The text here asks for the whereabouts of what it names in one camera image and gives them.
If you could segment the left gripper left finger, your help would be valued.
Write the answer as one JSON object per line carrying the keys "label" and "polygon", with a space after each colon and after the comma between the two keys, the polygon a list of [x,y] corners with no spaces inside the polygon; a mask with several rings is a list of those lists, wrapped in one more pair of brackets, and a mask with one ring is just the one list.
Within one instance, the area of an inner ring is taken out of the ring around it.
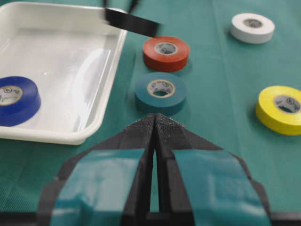
{"label": "left gripper left finger", "polygon": [[63,163],[45,185],[39,226],[143,226],[150,210],[155,115]]}

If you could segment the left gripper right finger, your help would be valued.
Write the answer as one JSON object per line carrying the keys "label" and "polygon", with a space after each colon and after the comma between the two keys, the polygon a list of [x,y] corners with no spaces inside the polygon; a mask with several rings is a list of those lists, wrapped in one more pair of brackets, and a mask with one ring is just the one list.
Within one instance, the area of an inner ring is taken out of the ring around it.
{"label": "left gripper right finger", "polygon": [[159,209],[173,226],[268,226],[269,201],[238,156],[157,113]]}

